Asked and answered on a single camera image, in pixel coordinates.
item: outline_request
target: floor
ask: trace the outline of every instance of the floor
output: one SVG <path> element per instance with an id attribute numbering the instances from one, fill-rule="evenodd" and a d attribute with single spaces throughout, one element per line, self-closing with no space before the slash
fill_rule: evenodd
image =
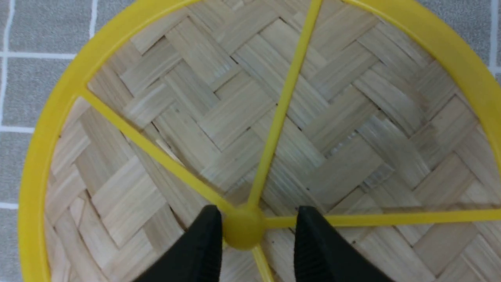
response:
<path id="1" fill-rule="evenodd" d="M 79 49 L 132 1 L 0 0 L 0 282 L 22 281 L 19 182 L 45 101 Z M 451 25 L 501 81 L 499 0 L 420 2 Z"/>

